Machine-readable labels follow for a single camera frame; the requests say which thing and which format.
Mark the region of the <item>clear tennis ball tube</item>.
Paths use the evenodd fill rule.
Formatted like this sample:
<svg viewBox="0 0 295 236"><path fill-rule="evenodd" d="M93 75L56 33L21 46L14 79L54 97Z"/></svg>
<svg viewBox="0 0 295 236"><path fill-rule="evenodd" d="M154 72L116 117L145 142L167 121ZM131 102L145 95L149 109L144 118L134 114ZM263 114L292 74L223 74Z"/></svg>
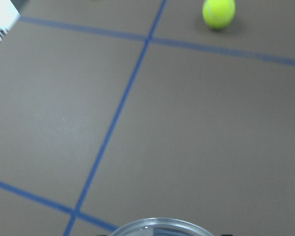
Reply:
<svg viewBox="0 0 295 236"><path fill-rule="evenodd" d="M213 236L208 230L179 219L166 217L145 218L127 223L111 236Z"/></svg>

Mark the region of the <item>yellow tennis ball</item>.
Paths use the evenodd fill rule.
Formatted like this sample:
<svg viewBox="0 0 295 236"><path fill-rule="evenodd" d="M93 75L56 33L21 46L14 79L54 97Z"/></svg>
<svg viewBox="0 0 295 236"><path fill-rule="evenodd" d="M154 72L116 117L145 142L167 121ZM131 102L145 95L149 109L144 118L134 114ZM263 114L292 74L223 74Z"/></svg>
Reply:
<svg viewBox="0 0 295 236"><path fill-rule="evenodd" d="M205 0L203 3L204 22L213 30L225 29L232 22L235 12L234 0Z"/></svg>

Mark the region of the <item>blue tape line crosswise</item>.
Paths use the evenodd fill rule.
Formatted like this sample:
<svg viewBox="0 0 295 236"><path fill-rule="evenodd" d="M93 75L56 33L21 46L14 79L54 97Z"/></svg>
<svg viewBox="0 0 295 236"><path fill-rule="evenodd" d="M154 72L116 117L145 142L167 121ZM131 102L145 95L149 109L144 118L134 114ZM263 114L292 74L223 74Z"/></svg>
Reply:
<svg viewBox="0 0 295 236"><path fill-rule="evenodd" d="M277 63L277 64L295 67L295 59L289 58L289 57L251 52L247 50L229 49L229 48L215 46L215 45L192 43L187 41L179 41L179 40L166 39L166 38L160 38L160 37L149 37L149 36L145 36L141 34L134 34L134 33L102 29L102 28L87 27L87 26L81 26L81 25L70 24L70 23L44 20L44 19L39 19L34 17L21 16L19 18L19 21L24 23L29 23L29 24L62 29L62 30L72 30L72 31L78 31L78 32L89 33L89 34L127 39L132 41L147 42L149 40L151 43L160 44L160 45L192 49L192 50L202 51L202 52L207 52L212 54L225 55L229 57L255 59L255 60L260 60L264 62L271 62L271 63Z"/></svg>

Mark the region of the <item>blue tape line lengthwise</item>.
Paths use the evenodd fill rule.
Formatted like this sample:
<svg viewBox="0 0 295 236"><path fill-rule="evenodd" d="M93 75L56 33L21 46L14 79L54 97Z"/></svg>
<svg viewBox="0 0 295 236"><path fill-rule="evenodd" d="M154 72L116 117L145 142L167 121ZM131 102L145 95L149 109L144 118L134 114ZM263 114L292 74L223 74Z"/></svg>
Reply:
<svg viewBox="0 0 295 236"><path fill-rule="evenodd" d="M131 91L131 88L132 88L132 86L133 86L133 84L135 82L135 79L136 79L136 76L137 76L137 74L138 74L138 72L140 70L141 64L142 64L142 62L143 62L143 60L145 58L146 52L147 52L148 47L149 47L149 45L150 45L150 43L152 41L154 32L155 32L155 30L157 28L158 22L160 20L160 17L162 15L162 12L164 10L164 7L165 7L166 3L167 2L165 0L162 0L160 2L160 5L159 5L158 10L156 12L156 15L155 15L155 17L154 17L154 19L152 21L150 30L149 30L149 32L147 34L147 38L145 39L144 44L142 46L142 50L141 50L141 52L140 52L140 54L138 56L138 59L137 59L137 61L135 63L135 66L133 68L131 76L130 76L127 84L126 84L125 90L124 90L124 92L122 94L120 102L119 102L119 104L117 106L117 109L116 109L116 111L114 113L114 116L112 117L112 120L110 122L108 130L107 130L107 132L106 132L106 134L104 136L103 142L100 145L100 149L99 149L99 151L98 151L98 153L97 153L97 155L95 157L94 163L93 163L93 165L92 165L92 167L91 167L91 169L89 171L89 174L88 174L88 176L86 178L86 181L84 183L82 191L81 191L81 193L79 195L79 198L78 198L78 200L76 202L76 205L74 207L73 213L70 215L70 219L69 219L69 221L67 223L67 226L66 226L66 228L64 230L64 233L63 233L64 236L68 236L68 235L71 234L73 226L75 224L75 221L76 221L78 215L81 214L81 209L82 209L84 201L85 201L85 199L87 197L89 188L90 188L90 186L92 184L92 181L93 181L93 179L94 179L94 177L96 175L98 167L99 167L99 165L101 163L101 160L102 160L102 158L104 156L105 150L106 150L107 145L109 143L109 140L110 140L110 138L111 138L111 136L113 134L115 126L118 123L118 119L119 119L120 114L122 112L122 109L123 109L123 107L124 107L124 105L126 103L126 100L127 100L127 97L128 97L128 95L129 95L129 93Z"/></svg>

